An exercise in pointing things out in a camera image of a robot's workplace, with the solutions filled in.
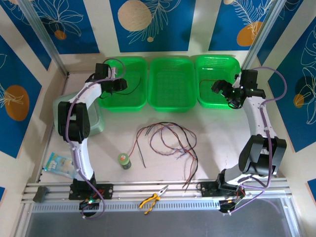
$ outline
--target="robotic arm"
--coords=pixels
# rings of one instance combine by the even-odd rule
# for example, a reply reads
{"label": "robotic arm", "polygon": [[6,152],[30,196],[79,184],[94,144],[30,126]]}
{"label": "robotic arm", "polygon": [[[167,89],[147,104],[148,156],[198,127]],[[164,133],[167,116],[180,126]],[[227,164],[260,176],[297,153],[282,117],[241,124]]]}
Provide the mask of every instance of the robotic arm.
{"label": "robotic arm", "polygon": [[68,137],[72,143],[73,165],[76,170],[81,172],[77,172],[75,175],[71,185],[70,199],[84,199],[93,193],[86,180],[93,186],[97,186],[87,148],[87,139],[90,134],[88,109],[103,92],[112,94],[127,88],[126,80],[116,79],[115,75],[116,68],[110,68],[107,64],[96,64],[95,73],[88,78],[83,89],[68,102],[58,104],[58,132],[67,141],[67,117],[71,104],[76,100],[69,121]]}
{"label": "robotic arm", "polygon": [[[266,95],[257,86],[258,72],[254,70],[242,70],[235,76],[235,83],[218,80],[212,86],[212,91],[220,93],[228,101],[232,109],[244,108],[251,136],[239,155],[238,164],[230,169],[224,169],[215,182],[201,182],[203,197],[236,197],[242,195],[240,183],[247,176],[260,178],[269,175],[269,155],[272,155],[272,175],[275,175],[285,153],[286,141],[279,139],[274,132],[266,109]],[[272,150],[269,149],[268,135],[272,142]],[[221,209],[222,212],[233,210]]]}

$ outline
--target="yellow-handled pliers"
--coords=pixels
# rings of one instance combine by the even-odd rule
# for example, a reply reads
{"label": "yellow-handled pliers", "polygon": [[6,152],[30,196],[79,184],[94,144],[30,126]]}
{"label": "yellow-handled pliers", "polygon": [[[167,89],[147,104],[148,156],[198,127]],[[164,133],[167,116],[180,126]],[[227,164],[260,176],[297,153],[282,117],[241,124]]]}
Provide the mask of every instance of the yellow-handled pliers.
{"label": "yellow-handled pliers", "polygon": [[164,192],[166,192],[168,186],[169,186],[169,185],[163,187],[162,189],[160,189],[160,191],[159,191],[158,193],[154,193],[151,197],[149,197],[149,198],[143,200],[143,201],[140,203],[139,208],[142,208],[145,203],[147,203],[147,202],[149,202],[149,201],[151,201],[151,200],[154,200],[152,206],[149,208],[148,211],[145,212],[145,215],[147,215],[147,214],[153,209],[154,205],[156,204],[156,201],[160,200],[160,196],[161,196]]}

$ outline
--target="green plastic basket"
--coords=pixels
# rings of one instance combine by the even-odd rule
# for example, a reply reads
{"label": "green plastic basket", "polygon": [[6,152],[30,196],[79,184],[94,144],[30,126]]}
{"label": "green plastic basket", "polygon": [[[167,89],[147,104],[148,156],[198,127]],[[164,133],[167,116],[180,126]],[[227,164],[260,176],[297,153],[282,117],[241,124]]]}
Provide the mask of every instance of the green plastic basket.
{"label": "green plastic basket", "polygon": [[240,73],[237,59],[226,55],[202,55],[196,59],[197,100],[205,108],[229,109],[224,96],[211,90],[217,80],[233,84]]}
{"label": "green plastic basket", "polygon": [[[120,57],[119,60],[126,66],[123,78],[127,81],[127,89],[113,95],[104,92],[99,104],[111,112],[139,111],[147,102],[147,62],[140,57]],[[118,61],[110,60],[106,63],[118,69],[118,77],[123,72]]]}
{"label": "green plastic basket", "polygon": [[157,58],[150,64],[148,103],[159,112],[186,112],[197,102],[193,63]]}

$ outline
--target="small green bottle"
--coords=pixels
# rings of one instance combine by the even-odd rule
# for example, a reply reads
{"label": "small green bottle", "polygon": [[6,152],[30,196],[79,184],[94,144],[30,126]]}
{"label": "small green bottle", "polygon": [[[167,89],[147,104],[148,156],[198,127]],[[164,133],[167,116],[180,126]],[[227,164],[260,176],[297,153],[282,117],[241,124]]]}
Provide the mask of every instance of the small green bottle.
{"label": "small green bottle", "polygon": [[123,169],[129,169],[132,166],[128,154],[122,153],[118,156],[118,162],[122,166]]}

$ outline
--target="white floor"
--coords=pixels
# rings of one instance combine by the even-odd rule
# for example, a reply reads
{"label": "white floor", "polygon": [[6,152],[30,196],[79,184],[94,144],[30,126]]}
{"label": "white floor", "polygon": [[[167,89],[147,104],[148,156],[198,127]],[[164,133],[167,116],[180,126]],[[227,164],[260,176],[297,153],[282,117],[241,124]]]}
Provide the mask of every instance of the white floor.
{"label": "white floor", "polygon": [[[89,74],[70,74],[65,94],[70,94],[82,88]],[[139,143],[144,154],[143,167],[137,149],[131,156],[132,167],[123,170],[117,162],[120,153],[129,153],[135,142],[139,128],[159,121],[175,122],[185,126],[197,135],[195,151],[199,166],[195,179],[216,179],[218,173],[237,164],[240,151],[250,136],[246,114],[240,110],[216,110],[196,106],[187,113],[159,113],[150,105],[140,112],[111,113],[102,109],[105,119],[105,129],[102,133],[89,137],[88,150],[97,181],[175,181],[186,180],[190,173],[191,159],[189,156],[177,159],[177,156],[165,157],[153,152],[149,139],[141,136]],[[166,140],[176,142],[173,135]],[[163,148],[158,142],[156,148]],[[52,133],[43,165],[50,154],[71,157],[69,146],[55,131]],[[70,179],[42,172],[41,182],[71,182]]]}

